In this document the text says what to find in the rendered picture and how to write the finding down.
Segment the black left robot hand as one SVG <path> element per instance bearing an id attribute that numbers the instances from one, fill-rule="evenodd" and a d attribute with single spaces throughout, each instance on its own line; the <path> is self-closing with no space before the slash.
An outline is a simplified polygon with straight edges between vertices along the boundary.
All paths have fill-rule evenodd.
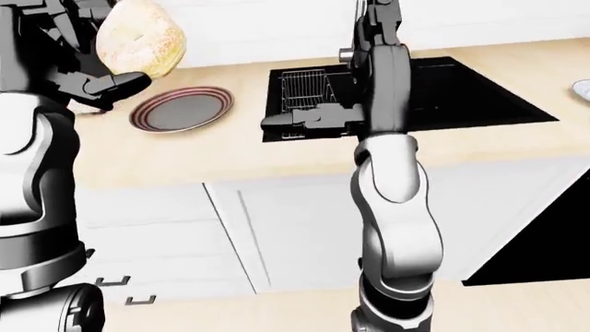
<path id="1" fill-rule="evenodd" d="M 87 73 L 102 65 L 93 45 L 116 0 L 0 0 L 0 93 L 45 96 L 112 110 L 117 101 L 145 90 L 141 71 Z"/>

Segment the white kitchen cabinet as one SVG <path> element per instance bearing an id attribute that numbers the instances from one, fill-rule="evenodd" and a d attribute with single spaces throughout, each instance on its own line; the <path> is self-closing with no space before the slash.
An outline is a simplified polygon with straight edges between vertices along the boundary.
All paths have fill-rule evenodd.
<path id="1" fill-rule="evenodd" d="M 561 193 L 590 157 L 432 168 L 430 209 L 444 242 L 439 279 L 467 279 Z M 347 174 L 78 190 L 78 277 L 111 297 L 197 298 L 356 284 L 361 217 Z"/>

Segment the grey plate with red rings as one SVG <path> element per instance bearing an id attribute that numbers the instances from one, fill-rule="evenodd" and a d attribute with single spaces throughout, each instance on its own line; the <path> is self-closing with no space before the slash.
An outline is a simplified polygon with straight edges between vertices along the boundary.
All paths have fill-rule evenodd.
<path id="1" fill-rule="evenodd" d="M 233 95 L 224 88 L 168 90 L 138 104 L 129 114 L 129 123 L 151 134 L 185 132 L 212 124 L 233 104 Z"/>

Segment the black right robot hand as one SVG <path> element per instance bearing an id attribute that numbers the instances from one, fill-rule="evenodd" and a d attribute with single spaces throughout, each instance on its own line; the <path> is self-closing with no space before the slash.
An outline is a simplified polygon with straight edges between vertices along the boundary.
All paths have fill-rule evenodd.
<path id="1" fill-rule="evenodd" d="M 409 51 L 398 36 L 402 23 L 399 0 L 356 0 L 352 60 L 345 71 L 353 88 L 352 104 L 318 104 L 311 110 L 268 115 L 261 129 L 298 138 L 406 133 L 411 91 Z"/>

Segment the white plate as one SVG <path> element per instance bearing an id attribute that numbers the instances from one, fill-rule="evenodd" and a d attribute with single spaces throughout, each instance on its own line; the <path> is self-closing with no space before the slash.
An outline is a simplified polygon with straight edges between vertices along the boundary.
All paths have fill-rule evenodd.
<path id="1" fill-rule="evenodd" d="M 584 101 L 590 102 L 590 79 L 581 79 L 574 82 L 572 91 Z"/>

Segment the pale round bread pastry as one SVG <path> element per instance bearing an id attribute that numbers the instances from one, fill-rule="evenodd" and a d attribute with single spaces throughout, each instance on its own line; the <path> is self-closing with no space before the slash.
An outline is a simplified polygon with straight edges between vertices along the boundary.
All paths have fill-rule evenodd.
<path id="1" fill-rule="evenodd" d="M 101 24 L 96 52 L 113 74 L 166 77 L 183 59 L 186 37 L 154 0 L 120 0 Z"/>

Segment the black kitchen sink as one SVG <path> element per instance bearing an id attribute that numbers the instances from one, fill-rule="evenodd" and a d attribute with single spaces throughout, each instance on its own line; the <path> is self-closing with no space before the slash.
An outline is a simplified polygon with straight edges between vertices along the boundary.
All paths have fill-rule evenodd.
<path id="1" fill-rule="evenodd" d="M 345 73 L 346 65 L 275 69 L 269 74 L 265 117 L 280 113 L 280 87 L 283 71 L 323 68 Z M 538 107 L 483 77 L 453 57 L 431 57 L 411 61 L 412 90 L 409 129 L 412 132 L 481 126 L 518 125 L 554 122 L 557 119 Z M 346 75 L 333 83 L 337 101 L 352 104 L 347 91 L 353 88 Z M 312 140 L 294 135 L 276 135 L 263 131 L 266 143 L 287 140 Z"/>

